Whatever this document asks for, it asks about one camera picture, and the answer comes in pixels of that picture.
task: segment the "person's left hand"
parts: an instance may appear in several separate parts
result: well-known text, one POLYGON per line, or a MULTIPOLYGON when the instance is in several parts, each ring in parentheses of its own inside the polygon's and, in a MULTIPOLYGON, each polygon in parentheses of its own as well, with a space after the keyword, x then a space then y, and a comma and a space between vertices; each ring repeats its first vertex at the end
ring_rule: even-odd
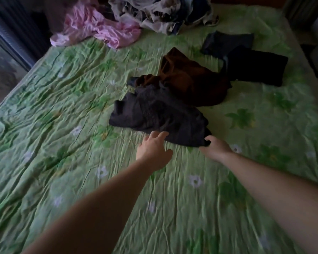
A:
POLYGON ((136 160, 143 160, 153 171, 162 169, 172 159, 173 150, 165 151, 164 140, 168 132, 152 131, 146 135, 141 144, 139 144, 136 154, 136 160))

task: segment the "curtain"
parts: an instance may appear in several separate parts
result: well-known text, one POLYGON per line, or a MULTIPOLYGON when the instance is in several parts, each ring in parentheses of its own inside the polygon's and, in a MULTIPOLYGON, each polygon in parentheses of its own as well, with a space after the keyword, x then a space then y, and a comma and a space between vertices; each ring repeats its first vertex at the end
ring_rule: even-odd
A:
POLYGON ((50 44, 19 0, 0 0, 0 46, 28 71, 50 44))
POLYGON ((318 18, 318 0, 287 0, 284 13, 291 27, 308 30, 318 18))

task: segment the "forearm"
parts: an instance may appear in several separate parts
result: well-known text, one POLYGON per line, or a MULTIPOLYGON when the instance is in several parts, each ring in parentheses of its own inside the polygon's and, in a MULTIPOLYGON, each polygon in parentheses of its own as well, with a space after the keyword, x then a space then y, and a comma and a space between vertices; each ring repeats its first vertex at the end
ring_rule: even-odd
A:
POLYGON ((318 253, 317 185, 238 154, 223 164, 307 253, 318 253))
POLYGON ((136 161, 56 221, 24 254, 111 253, 151 175, 136 161))

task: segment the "green bedsheet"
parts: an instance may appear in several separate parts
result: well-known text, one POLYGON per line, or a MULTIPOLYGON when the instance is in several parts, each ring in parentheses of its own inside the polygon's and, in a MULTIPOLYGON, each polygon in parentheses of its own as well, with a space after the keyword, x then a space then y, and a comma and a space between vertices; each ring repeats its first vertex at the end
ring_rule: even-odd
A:
MULTIPOLYGON (((318 182, 318 108, 304 68, 272 8, 226 6, 217 27, 178 36, 143 30, 118 51, 88 39, 51 48, 0 105, 0 253, 20 253, 78 199, 135 159, 143 133, 108 125, 130 76, 156 74, 176 46, 213 71, 199 49, 210 32, 255 33, 254 49, 290 58, 280 88, 234 81, 223 103, 201 107, 209 129, 238 153, 318 182)), ((115 253, 302 253, 233 174, 197 148, 167 143, 115 253)))

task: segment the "wooden headboard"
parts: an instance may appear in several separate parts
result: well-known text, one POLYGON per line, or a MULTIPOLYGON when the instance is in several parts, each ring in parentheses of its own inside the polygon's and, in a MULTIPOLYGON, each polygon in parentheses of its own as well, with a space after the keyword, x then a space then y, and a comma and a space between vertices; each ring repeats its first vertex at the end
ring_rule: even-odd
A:
POLYGON ((263 5, 275 8, 282 8, 286 0, 211 0, 212 3, 263 5))

